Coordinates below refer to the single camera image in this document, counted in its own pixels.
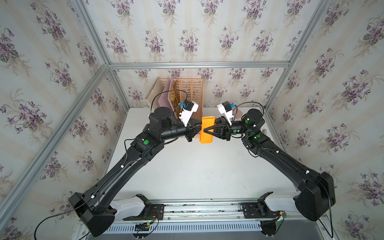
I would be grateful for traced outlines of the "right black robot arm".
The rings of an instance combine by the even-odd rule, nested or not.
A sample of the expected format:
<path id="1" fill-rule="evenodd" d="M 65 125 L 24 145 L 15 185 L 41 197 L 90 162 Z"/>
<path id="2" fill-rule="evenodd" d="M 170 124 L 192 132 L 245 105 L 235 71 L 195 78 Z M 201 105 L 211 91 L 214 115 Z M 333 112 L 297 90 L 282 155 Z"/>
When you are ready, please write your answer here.
<path id="1" fill-rule="evenodd" d="M 226 117 L 220 117 L 212 126 L 202 129 L 204 133 L 226 141 L 232 135 L 240 135 L 244 147 L 253 157 L 269 162 L 297 189 L 296 193 L 289 194 L 268 192 L 258 198 L 255 207 L 245 207 L 244 210 L 255 211 L 262 218 L 274 218 L 278 212 L 297 212 L 313 222 L 325 213 L 331 213 L 336 203 L 333 177 L 310 169 L 284 152 L 262 133 L 264 123 L 262 112 L 250 109 L 239 121 L 230 123 Z"/>

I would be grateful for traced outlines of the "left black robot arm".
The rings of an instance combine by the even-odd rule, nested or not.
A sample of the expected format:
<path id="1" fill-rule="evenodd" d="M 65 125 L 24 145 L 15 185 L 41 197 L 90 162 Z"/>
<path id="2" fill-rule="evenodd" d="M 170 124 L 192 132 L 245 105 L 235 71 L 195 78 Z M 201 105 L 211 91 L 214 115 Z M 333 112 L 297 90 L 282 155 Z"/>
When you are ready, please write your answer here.
<path id="1" fill-rule="evenodd" d="M 149 123 L 132 141 L 118 163 L 92 188 L 74 193 L 69 202 L 73 211 L 93 237 L 103 234 L 115 221 L 137 217 L 149 210 L 149 200 L 141 194 L 131 199 L 114 198 L 128 180 L 149 163 L 166 144 L 178 137 L 191 142 L 202 127 L 202 121 L 192 117 L 195 110 L 183 110 L 176 118 L 171 109 L 159 107 L 149 115 Z"/>

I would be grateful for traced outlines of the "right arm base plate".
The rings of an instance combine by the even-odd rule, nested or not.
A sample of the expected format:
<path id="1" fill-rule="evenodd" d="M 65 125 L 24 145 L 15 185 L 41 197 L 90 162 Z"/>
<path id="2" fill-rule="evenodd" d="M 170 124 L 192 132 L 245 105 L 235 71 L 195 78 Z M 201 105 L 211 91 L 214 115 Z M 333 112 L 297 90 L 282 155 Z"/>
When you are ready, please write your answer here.
<path id="1" fill-rule="evenodd" d="M 276 219 L 281 215 L 280 211 L 274 212 L 259 202 L 240 203 L 240 210 L 245 219 Z"/>

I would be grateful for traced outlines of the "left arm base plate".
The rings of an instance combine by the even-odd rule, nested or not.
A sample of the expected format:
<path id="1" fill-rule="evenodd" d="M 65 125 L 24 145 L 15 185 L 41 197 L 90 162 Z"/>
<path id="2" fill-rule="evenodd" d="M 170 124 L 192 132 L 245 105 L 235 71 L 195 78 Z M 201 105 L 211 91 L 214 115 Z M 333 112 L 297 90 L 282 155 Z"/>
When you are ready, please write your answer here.
<path id="1" fill-rule="evenodd" d="M 163 220 L 164 218 L 164 204 L 151 204 L 145 206 L 144 210 L 135 217 L 126 217 L 124 221 L 144 221 L 144 220 Z"/>

